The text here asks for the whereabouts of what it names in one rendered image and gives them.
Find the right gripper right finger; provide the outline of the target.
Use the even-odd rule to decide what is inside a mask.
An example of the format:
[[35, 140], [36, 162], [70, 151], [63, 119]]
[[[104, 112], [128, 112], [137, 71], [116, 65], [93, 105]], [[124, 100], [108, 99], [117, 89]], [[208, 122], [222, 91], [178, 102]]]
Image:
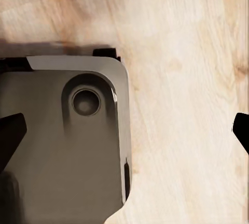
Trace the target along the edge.
[[232, 130], [249, 154], [249, 115], [237, 113]]

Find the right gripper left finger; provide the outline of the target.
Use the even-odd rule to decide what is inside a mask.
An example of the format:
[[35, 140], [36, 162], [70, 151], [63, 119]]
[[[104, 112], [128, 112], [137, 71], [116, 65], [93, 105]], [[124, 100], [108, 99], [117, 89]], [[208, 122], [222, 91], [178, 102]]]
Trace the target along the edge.
[[0, 118], [0, 175], [27, 133], [23, 113]]

